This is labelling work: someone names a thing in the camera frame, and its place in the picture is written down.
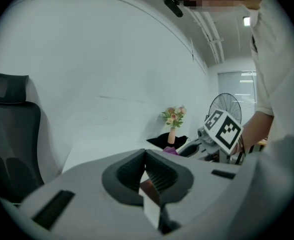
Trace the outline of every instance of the person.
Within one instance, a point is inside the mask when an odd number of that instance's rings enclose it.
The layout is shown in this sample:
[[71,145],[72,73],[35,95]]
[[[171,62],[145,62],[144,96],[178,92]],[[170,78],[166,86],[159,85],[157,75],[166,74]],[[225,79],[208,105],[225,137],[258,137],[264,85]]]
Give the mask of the person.
[[[272,100],[282,82],[294,71],[294,27],[276,0],[179,0],[190,9],[220,10],[245,6],[253,34],[251,51],[257,74],[257,104],[242,133],[245,149],[268,137],[268,145],[286,135],[284,118]],[[237,143],[232,155],[241,151]]]

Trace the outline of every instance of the ceiling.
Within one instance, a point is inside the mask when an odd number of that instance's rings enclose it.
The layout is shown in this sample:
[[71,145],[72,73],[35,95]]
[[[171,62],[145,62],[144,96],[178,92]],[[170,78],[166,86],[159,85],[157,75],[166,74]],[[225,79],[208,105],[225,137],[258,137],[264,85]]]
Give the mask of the ceiling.
[[[152,6],[158,13],[162,14],[166,20],[179,28],[187,39],[192,39],[194,50],[198,52],[208,67],[217,63],[201,26],[191,16],[189,9],[180,6],[184,15],[182,18],[178,18],[164,5],[162,0],[141,1]],[[247,15],[248,12],[241,6],[228,8],[224,12],[210,12],[209,16],[211,16],[220,38],[224,39],[221,44],[225,60],[249,56],[251,54],[249,45],[252,35],[251,30],[250,27],[244,26],[243,24],[243,17]],[[214,40],[213,28],[210,26],[206,17],[203,16],[203,19]],[[216,43],[215,46],[218,51],[217,53],[220,54],[218,44]]]

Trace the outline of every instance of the office chair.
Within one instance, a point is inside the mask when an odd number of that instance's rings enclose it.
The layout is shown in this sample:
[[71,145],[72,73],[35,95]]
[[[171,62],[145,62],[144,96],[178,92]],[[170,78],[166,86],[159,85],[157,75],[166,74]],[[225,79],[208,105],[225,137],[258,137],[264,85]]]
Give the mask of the office chair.
[[28,78],[0,74],[0,197],[16,204],[43,185],[37,160],[40,109],[26,101]]

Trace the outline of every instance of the hand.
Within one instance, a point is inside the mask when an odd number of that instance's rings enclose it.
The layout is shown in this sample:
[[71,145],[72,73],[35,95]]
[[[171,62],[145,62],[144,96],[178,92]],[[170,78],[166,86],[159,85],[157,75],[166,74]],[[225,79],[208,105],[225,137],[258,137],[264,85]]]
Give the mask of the hand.
[[233,148],[233,150],[231,151],[230,155],[234,155],[235,153],[238,153],[238,149],[239,149],[239,141],[237,142],[237,144],[235,145],[235,147]]

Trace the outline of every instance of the window blinds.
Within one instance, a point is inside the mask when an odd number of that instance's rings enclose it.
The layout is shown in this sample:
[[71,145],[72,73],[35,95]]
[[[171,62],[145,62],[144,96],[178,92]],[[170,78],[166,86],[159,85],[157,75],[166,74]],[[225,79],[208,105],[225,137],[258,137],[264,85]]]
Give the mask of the window blinds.
[[256,110],[256,72],[240,71],[218,74],[219,93],[233,95],[242,111],[241,124],[244,125]]

